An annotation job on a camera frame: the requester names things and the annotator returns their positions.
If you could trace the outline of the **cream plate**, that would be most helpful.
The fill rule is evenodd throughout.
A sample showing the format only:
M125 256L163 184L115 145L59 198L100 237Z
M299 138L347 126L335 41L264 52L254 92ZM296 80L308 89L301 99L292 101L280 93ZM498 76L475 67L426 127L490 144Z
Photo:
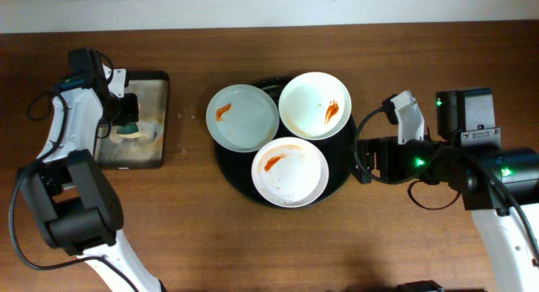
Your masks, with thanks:
M346 126L352 103L349 90L337 77L307 72L284 86L278 110L282 123L293 135L320 141Z

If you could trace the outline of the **green yellow sponge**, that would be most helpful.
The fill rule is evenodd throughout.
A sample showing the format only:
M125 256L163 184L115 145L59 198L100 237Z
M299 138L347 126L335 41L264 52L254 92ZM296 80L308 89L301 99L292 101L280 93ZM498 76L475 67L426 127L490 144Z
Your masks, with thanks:
M141 131L137 123L119 125L116 134L121 138L135 139L141 137Z

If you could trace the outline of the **pale green plate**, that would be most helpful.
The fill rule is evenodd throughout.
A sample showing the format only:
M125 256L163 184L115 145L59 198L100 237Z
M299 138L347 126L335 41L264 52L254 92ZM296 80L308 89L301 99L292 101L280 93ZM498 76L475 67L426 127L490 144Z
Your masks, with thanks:
M217 144L240 153L257 151L272 141L280 125L273 99L248 84L234 84L217 92L208 103L205 119Z

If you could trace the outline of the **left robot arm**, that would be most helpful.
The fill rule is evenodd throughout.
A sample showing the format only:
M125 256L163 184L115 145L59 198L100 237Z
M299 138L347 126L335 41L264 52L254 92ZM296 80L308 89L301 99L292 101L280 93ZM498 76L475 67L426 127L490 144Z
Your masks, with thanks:
M123 232L120 199L94 158L99 127L136 123L139 103L126 93L127 72L104 53L81 48L68 54L71 74L44 95L54 114L47 141L37 158L18 170L8 209L13 248L26 266L38 271L89 265L112 291L163 291ZM22 252L14 225L15 199L24 197L45 243L70 260L52 265L31 262Z

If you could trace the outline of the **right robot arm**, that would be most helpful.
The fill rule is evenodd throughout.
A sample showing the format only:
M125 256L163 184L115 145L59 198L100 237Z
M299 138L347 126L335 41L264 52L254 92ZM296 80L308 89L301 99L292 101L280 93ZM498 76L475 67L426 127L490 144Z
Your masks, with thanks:
M490 88L435 95L434 141L409 91L371 111L356 130L356 178L367 184L446 183L487 249L501 291L538 289L538 154L505 150Z

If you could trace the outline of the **pink white plate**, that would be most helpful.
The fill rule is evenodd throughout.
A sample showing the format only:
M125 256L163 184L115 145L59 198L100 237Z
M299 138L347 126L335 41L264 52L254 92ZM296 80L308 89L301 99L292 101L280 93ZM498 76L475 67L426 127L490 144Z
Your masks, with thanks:
M311 142L281 137L264 145L251 165L258 193L271 204L293 209L318 199L328 185L329 166Z

